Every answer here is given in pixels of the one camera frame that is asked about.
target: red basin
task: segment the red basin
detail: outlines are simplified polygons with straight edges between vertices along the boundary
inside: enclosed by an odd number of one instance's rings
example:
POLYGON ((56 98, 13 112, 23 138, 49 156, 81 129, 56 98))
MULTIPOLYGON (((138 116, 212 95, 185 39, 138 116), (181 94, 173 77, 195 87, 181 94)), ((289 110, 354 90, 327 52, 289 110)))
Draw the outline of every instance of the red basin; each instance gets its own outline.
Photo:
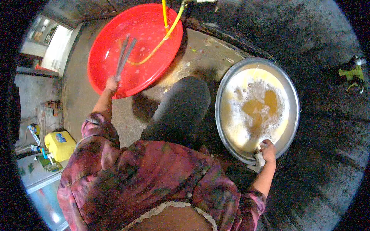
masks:
MULTIPOLYGON (((167 8, 169 26, 176 16, 174 10, 167 8)), ((91 86, 100 95, 107 78, 116 73, 121 46, 127 35, 130 35, 130 41, 138 40, 128 60, 142 61, 166 35, 162 5, 144 4, 130 8, 112 19, 98 34, 90 50, 87 73, 91 86)), ((147 62, 141 65, 127 62, 114 99, 134 95, 158 79, 175 58, 181 39, 182 23, 179 21, 171 36, 147 62)))

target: yellow jerry can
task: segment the yellow jerry can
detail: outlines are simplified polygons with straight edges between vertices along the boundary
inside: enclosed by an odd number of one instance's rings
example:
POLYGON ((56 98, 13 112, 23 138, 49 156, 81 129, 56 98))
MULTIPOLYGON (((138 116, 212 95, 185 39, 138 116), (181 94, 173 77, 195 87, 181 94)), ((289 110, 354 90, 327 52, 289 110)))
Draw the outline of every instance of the yellow jerry can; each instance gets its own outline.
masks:
POLYGON ((66 131, 49 133, 44 140, 45 146, 57 162, 69 159, 76 147, 76 142, 66 131))

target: person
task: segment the person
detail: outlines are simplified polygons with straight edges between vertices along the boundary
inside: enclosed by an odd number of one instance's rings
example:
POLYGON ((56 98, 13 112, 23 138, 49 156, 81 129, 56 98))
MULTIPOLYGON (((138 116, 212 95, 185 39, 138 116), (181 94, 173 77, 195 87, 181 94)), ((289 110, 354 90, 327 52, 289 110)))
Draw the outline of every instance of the person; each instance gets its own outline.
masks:
POLYGON ((241 193, 194 133, 211 101, 206 82, 179 80, 165 94, 140 140, 120 148, 111 123, 117 82, 109 78, 82 125, 57 198, 71 230, 256 230, 275 173, 276 149, 241 193))

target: yellow pipe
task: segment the yellow pipe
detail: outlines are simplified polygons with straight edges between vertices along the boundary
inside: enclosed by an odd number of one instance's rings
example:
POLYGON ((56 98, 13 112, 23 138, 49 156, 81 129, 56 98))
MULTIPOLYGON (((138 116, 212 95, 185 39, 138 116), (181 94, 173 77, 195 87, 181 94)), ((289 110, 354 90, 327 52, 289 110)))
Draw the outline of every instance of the yellow pipe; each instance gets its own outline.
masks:
POLYGON ((141 65, 141 64, 145 63, 148 59, 150 59, 154 55, 154 53, 161 47, 161 45, 168 39, 169 35, 175 29, 175 27, 177 25, 177 22, 180 20, 181 14, 184 11, 184 9, 185 9, 185 5, 181 4, 179 13, 177 14, 177 17, 176 17, 174 23, 172 24, 170 30, 167 32, 166 36, 162 39, 162 41, 154 48, 154 50, 152 50, 152 52, 150 52, 150 54, 143 61, 141 61, 141 62, 131 62, 130 60, 127 60, 127 62, 129 64, 132 64, 132 65, 141 65))
POLYGON ((168 32, 166 0, 162 0, 162 8, 163 8, 164 28, 166 28, 166 31, 168 32))

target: large metal pot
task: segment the large metal pot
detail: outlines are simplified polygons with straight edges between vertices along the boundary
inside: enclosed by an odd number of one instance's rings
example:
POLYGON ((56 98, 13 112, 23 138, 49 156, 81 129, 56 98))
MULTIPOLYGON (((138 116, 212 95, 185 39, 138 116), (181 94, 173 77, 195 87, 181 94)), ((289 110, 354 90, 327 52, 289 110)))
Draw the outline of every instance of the large metal pot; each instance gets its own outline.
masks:
POLYGON ((281 138, 275 143, 277 153, 276 158, 279 158, 288 147, 291 145, 297 128, 298 128, 298 122, 299 122, 299 100, 298 100, 298 94, 296 91, 296 88, 294 87, 292 81, 290 80, 289 76, 278 66, 276 66, 273 62, 264 59, 264 58, 247 58, 244 60, 241 60, 240 62, 236 63, 234 66, 232 66, 223 77, 221 84, 217 91, 217 97, 216 97, 216 107, 215 107, 215 114, 216 114, 216 124, 217 124, 217 130, 220 135, 220 138, 227 148, 227 150, 235 156, 238 160, 247 163, 247 164, 256 164, 256 160, 253 157, 253 154, 250 153, 250 157, 246 155, 240 155, 229 143, 227 137, 225 136, 225 133, 222 129, 221 124, 221 117, 220 117, 220 104, 221 104, 221 98, 223 91, 225 89, 225 86, 228 84, 229 80, 238 74, 241 71, 244 71, 246 69, 251 68, 259 68, 264 69, 271 74, 273 74, 283 85, 284 90, 286 91, 286 94, 288 96, 289 101, 289 119, 288 124, 285 128, 285 131, 283 132, 281 138))

